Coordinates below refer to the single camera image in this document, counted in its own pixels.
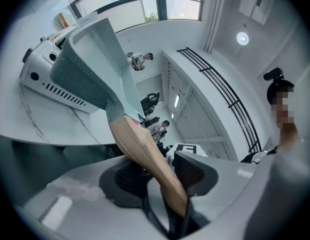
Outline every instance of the ceiling light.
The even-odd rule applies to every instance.
[[[236,39],[237,42],[242,46],[245,46],[249,43],[249,36],[245,32],[239,32]]]
[[[176,100],[175,100],[175,108],[177,108],[177,105],[179,104],[179,101],[180,101],[180,96],[177,94],[176,96]]]

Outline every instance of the tree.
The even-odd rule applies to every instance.
[[[149,17],[145,16],[145,22],[153,22],[153,21],[158,21],[159,16],[157,13],[152,12]]]

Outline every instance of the person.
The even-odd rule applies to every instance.
[[[131,68],[133,68],[135,71],[142,71],[145,66],[144,66],[144,62],[145,60],[153,60],[153,54],[151,52],[143,54],[141,52],[138,53],[132,53],[132,52],[128,52],[126,53],[126,58],[129,62],[129,65]]]
[[[149,130],[152,136],[154,136],[156,134],[160,134],[161,132],[165,131],[166,127],[169,127],[169,126],[170,126],[170,122],[165,120],[162,123],[156,122],[150,125],[149,127],[147,127],[146,129]]]
[[[260,160],[268,155],[273,155],[292,147],[300,140],[294,117],[288,109],[288,99],[290,93],[294,92],[294,84],[284,80],[283,71],[275,68],[264,75],[265,80],[273,82],[267,89],[267,100],[271,106],[271,112],[276,119],[276,125],[279,128],[279,144],[271,150],[255,152],[247,155],[241,163],[258,164]]]

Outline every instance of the white shirt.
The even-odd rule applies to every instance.
[[[131,57],[129,57],[127,60],[130,64],[130,67],[132,68],[134,66],[132,62],[133,60],[132,57],[135,58],[136,64],[142,64],[145,61],[145,59],[143,59],[143,56],[144,56],[143,53],[138,52],[138,53],[134,53]]]
[[[162,123],[156,122],[149,127],[147,127],[147,130],[149,130],[150,134],[157,133],[162,128]]]

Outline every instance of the black hair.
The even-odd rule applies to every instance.
[[[154,59],[154,57],[153,57],[153,53],[149,52],[149,53],[147,53],[147,54],[149,54],[149,55],[150,55],[150,60],[152,61],[152,60]]]
[[[170,121],[165,120],[163,123],[167,124],[167,126],[170,126]]]
[[[278,93],[288,93],[294,91],[295,85],[290,81],[284,80],[283,71],[279,67],[264,74],[264,79],[266,81],[273,79],[273,82],[267,89],[267,100],[271,105],[275,103],[274,99],[276,99]]]

